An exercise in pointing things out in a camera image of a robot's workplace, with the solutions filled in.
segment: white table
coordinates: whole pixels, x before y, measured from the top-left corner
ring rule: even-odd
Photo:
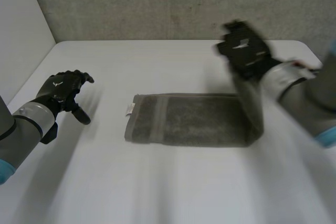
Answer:
[[[14,112],[59,71],[87,71],[77,97],[92,118],[58,116],[0,188],[0,223],[334,223],[334,150],[321,149],[263,95],[265,133],[249,148],[174,147],[124,140],[135,94],[230,92],[213,40],[57,44],[11,101]],[[298,41],[270,41],[282,59],[319,60]]]

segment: gray towel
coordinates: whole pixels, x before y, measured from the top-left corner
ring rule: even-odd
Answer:
[[[258,89],[235,81],[236,94],[136,95],[125,139],[178,146],[244,147],[263,133]]]

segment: white tag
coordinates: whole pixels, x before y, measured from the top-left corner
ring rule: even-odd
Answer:
[[[127,106],[126,115],[130,115],[130,114],[132,114],[133,109],[134,109],[134,106],[135,106],[135,103],[134,103],[134,102],[133,102],[131,105],[128,105],[128,106]]]

